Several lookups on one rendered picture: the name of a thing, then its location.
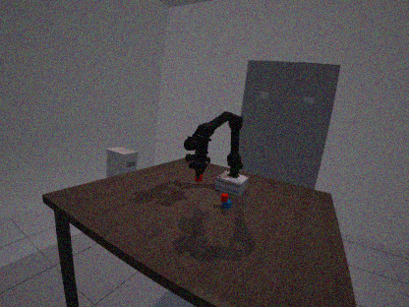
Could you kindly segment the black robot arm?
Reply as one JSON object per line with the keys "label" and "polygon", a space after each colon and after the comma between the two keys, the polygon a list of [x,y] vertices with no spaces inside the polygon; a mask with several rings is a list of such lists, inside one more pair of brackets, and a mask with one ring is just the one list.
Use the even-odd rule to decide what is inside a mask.
{"label": "black robot arm", "polygon": [[[186,151],[207,151],[208,141],[211,141],[210,136],[214,133],[214,130],[228,121],[231,129],[231,153],[227,156],[228,166],[230,167],[230,173],[227,176],[238,178],[239,169],[243,168],[241,156],[239,154],[239,137],[240,129],[243,126],[243,117],[236,115],[229,111],[224,111],[222,114],[211,120],[210,122],[203,123],[198,126],[192,137],[184,142],[184,148]],[[197,161],[197,154],[186,154],[185,160]]]}

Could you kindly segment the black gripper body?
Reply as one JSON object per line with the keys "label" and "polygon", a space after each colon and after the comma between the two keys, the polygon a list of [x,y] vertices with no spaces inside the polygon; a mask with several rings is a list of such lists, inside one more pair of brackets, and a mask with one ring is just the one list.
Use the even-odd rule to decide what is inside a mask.
{"label": "black gripper body", "polygon": [[210,158],[206,157],[206,155],[208,154],[208,151],[196,150],[195,154],[197,154],[197,161],[192,161],[189,164],[189,168],[201,170],[203,169],[203,165],[205,165],[206,161],[210,163]]}

